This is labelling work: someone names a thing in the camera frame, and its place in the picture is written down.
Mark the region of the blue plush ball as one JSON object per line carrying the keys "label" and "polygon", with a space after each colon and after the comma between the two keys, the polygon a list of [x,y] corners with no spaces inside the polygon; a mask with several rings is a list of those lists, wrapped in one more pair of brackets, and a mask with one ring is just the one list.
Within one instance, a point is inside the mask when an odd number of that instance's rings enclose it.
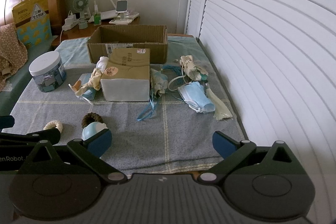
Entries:
{"label": "blue plush ball", "polygon": [[104,129],[107,129],[107,126],[105,123],[92,122],[83,128],[81,138],[83,140],[87,140]]}

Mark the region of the brown scrunchie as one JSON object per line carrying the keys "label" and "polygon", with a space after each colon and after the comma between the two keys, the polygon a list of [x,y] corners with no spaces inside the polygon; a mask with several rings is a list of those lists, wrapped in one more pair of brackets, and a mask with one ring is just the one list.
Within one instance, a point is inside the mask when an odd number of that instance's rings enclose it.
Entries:
{"label": "brown scrunchie", "polygon": [[82,122],[81,122],[81,127],[85,128],[86,126],[88,126],[89,124],[93,122],[104,123],[102,117],[98,115],[97,113],[88,113],[83,117]]}

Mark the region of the cream scrunchie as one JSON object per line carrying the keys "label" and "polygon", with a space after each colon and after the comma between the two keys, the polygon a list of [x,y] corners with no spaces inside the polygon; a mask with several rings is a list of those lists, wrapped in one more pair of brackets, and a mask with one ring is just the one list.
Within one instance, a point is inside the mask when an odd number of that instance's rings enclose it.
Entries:
{"label": "cream scrunchie", "polygon": [[62,133],[63,131],[63,124],[61,121],[59,120],[52,120],[50,122],[48,122],[45,126],[44,126],[44,130],[49,130],[49,129],[53,129],[56,128],[59,130],[60,133]]}

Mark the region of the blue face mask stack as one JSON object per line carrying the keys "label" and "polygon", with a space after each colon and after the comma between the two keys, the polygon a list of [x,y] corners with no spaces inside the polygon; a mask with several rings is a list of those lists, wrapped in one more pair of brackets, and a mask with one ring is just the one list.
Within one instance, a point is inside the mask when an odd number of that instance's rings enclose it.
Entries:
{"label": "blue face mask stack", "polygon": [[215,111],[215,105],[205,95],[204,87],[197,81],[185,84],[178,88],[181,98],[197,113]]}

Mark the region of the beige knotted cloth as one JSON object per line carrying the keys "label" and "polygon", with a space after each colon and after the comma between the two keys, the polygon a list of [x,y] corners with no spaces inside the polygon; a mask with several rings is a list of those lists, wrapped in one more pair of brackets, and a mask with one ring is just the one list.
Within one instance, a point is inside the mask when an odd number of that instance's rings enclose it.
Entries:
{"label": "beige knotted cloth", "polygon": [[89,87],[95,88],[97,91],[100,90],[100,80],[102,77],[102,73],[100,69],[95,68],[91,74],[91,77],[89,79]]}

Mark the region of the cream drawstring pouch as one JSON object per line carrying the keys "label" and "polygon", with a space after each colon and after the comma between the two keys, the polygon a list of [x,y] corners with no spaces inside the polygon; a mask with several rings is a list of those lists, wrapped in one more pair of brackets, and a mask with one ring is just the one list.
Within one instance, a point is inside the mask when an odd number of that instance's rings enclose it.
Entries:
{"label": "cream drawstring pouch", "polygon": [[185,75],[193,81],[206,81],[209,73],[203,67],[194,63],[192,55],[181,56],[179,61]]}

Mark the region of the white knotted cloth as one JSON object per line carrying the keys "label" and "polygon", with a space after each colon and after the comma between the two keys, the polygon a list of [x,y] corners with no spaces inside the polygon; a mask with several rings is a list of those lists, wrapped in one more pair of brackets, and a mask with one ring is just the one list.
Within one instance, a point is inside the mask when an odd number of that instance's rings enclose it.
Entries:
{"label": "white knotted cloth", "polygon": [[96,68],[100,69],[101,73],[104,73],[108,62],[109,62],[108,57],[101,56],[96,64]]}

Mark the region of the cream fabric strip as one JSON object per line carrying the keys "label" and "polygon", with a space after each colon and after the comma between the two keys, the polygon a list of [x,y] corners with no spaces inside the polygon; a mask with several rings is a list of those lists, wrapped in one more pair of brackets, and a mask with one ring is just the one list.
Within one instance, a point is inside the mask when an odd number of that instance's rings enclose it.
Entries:
{"label": "cream fabric strip", "polygon": [[228,107],[215,95],[215,93],[210,88],[206,88],[206,95],[215,106],[214,118],[217,121],[232,118],[232,114]]}

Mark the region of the blue ribbon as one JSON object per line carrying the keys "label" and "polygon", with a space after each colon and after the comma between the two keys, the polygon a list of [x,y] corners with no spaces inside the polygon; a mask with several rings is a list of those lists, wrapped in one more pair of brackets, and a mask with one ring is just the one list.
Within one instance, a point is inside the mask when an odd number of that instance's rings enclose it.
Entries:
{"label": "blue ribbon", "polygon": [[138,115],[137,121],[140,122],[146,119],[150,119],[153,116],[157,105],[158,105],[157,91],[155,90],[155,87],[153,86],[150,89],[149,103],[142,110],[142,112]]}

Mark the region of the grey checked mat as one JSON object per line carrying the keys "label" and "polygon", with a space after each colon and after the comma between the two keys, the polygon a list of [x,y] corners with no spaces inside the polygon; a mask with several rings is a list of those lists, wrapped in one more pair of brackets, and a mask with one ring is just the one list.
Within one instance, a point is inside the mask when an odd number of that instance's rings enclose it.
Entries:
{"label": "grey checked mat", "polygon": [[102,159],[125,174],[177,173],[205,170],[221,161],[212,144],[213,133],[221,131],[235,140],[243,133],[236,118],[217,121],[213,114],[201,114],[176,96],[165,94],[151,118],[139,121],[143,102],[108,102],[98,92],[92,103],[77,98],[70,85],[92,67],[66,67],[61,87],[41,92],[29,82],[11,114],[15,125],[9,133],[40,131],[52,120],[63,125],[60,144],[80,138],[81,122],[88,113],[100,115],[112,133],[112,145]]}

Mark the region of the gold tissue pack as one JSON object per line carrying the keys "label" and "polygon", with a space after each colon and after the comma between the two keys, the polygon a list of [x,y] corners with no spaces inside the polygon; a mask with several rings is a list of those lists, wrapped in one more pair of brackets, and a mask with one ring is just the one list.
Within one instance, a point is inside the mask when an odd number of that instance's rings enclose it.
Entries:
{"label": "gold tissue pack", "polygon": [[106,101],[147,102],[150,96],[150,49],[113,49],[100,84]]}

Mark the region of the clear jar white lid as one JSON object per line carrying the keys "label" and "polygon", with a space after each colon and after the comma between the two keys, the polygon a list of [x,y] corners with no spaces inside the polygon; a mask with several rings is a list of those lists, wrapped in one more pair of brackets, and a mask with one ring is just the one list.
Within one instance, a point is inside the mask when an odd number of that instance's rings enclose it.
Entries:
{"label": "clear jar white lid", "polygon": [[38,89],[44,93],[60,87],[67,77],[58,51],[46,52],[37,57],[29,66],[29,73]]}

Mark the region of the brown patterned garment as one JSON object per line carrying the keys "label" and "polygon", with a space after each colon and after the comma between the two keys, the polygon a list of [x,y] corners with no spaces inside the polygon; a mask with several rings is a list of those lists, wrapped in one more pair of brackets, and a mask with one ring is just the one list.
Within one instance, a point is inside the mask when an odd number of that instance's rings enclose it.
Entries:
{"label": "brown patterned garment", "polygon": [[15,75],[28,60],[26,46],[19,41],[14,23],[1,26],[1,91],[6,80]]}

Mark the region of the teal patterned cloth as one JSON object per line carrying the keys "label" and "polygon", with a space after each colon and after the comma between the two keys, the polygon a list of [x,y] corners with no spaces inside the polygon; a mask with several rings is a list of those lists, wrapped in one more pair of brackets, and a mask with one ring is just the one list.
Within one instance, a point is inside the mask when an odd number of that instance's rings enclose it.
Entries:
{"label": "teal patterned cloth", "polygon": [[165,94],[168,86],[168,77],[161,71],[156,71],[155,69],[150,69],[150,82],[151,88],[153,89],[153,94],[155,98],[161,97]]}

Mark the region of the light blue towel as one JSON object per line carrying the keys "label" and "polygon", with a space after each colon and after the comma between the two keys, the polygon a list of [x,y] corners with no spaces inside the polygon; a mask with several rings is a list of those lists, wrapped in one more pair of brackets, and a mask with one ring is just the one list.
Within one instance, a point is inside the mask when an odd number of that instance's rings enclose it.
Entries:
{"label": "light blue towel", "polygon": [[[191,55],[196,65],[206,69],[209,67],[210,61],[195,38],[171,35],[167,39],[168,52],[166,64],[178,65],[181,56]],[[92,65],[89,59],[87,41],[88,38],[64,40],[56,48],[66,68]]]}

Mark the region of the wooden nightstand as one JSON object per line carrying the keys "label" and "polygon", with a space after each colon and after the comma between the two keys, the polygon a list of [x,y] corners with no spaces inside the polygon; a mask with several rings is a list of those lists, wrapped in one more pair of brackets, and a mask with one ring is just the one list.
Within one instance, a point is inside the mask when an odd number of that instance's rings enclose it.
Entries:
{"label": "wooden nightstand", "polygon": [[80,29],[78,25],[76,25],[68,31],[63,31],[62,34],[54,39],[51,44],[51,49],[54,50],[63,40],[90,37],[96,28],[98,28],[98,26],[95,26],[93,23],[89,23],[88,27],[85,29]]}

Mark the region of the white power strip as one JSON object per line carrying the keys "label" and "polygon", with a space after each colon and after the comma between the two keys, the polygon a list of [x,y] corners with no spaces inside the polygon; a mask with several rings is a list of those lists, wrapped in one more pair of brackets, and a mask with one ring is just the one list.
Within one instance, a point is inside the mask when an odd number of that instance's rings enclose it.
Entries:
{"label": "white power strip", "polygon": [[68,31],[74,26],[76,26],[79,23],[78,18],[76,18],[76,15],[72,13],[72,11],[69,11],[67,18],[64,20],[64,25],[62,26],[63,31]]}

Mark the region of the open cardboard box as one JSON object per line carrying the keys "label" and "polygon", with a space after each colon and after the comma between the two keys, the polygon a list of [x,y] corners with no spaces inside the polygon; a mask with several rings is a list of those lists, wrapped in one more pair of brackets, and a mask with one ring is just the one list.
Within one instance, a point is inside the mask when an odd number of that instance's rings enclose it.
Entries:
{"label": "open cardboard box", "polygon": [[110,25],[97,28],[87,41],[91,63],[110,56],[115,48],[148,48],[150,62],[167,61],[167,28],[159,25]]}

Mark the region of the white remote control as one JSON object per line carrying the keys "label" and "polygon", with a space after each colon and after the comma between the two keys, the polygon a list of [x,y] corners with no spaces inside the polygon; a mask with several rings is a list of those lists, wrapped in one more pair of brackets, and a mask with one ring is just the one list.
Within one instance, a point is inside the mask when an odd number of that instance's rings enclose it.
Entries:
{"label": "white remote control", "polygon": [[112,19],[108,23],[113,25],[128,25],[131,24],[132,21],[132,19]]}

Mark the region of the yellow blue paper bag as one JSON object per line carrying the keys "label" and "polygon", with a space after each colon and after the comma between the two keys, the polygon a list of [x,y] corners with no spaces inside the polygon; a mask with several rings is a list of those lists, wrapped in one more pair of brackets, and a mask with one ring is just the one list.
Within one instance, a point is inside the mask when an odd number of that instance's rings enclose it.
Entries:
{"label": "yellow blue paper bag", "polygon": [[25,0],[12,14],[18,39],[27,49],[52,38],[48,0]]}

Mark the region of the white louvered closet door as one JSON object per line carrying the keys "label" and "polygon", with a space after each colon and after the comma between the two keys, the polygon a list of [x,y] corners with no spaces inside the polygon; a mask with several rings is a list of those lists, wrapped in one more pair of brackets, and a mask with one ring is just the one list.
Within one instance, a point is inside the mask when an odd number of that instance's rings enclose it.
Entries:
{"label": "white louvered closet door", "polygon": [[309,218],[335,219],[335,0],[189,0],[205,47],[258,145],[285,141],[315,186]]}

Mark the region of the green spray bottle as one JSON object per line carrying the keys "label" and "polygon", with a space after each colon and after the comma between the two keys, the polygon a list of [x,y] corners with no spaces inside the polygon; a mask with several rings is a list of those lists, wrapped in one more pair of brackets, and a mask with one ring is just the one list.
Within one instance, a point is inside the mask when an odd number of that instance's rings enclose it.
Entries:
{"label": "green spray bottle", "polygon": [[98,9],[97,2],[94,1],[94,15],[93,15],[93,22],[95,26],[101,25],[101,13]]}

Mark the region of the white wifi router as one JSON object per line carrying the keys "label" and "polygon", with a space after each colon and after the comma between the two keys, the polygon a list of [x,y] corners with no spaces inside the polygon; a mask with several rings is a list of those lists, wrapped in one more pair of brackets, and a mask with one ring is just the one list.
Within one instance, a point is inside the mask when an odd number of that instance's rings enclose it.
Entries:
{"label": "white wifi router", "polygon": [[[114,3],[113,0],[110,0],[111,4],[114,6],[114,8],[116,8],[116,4]],[[100,13],[101,16],[101,20],[107,20],[107,19],[112,19],[118,16],[118,13],[116,12],[116,10],[110,10],[110,11],[104,11]],[[92,23],[94,21],[94,16],[92,15],[90,17],[90,19],[88,20],[88,23]]]}

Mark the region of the small green desk fan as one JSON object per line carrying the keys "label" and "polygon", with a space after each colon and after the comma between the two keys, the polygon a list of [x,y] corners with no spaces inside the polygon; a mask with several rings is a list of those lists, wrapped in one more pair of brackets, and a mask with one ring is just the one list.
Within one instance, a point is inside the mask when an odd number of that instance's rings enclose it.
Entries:
{"label": "small green desk fan", "polygon": [[86,20],[85,12],[89,6],[89,0],[73,0],[73,7],[77,12],[80,12],[80,19]]}

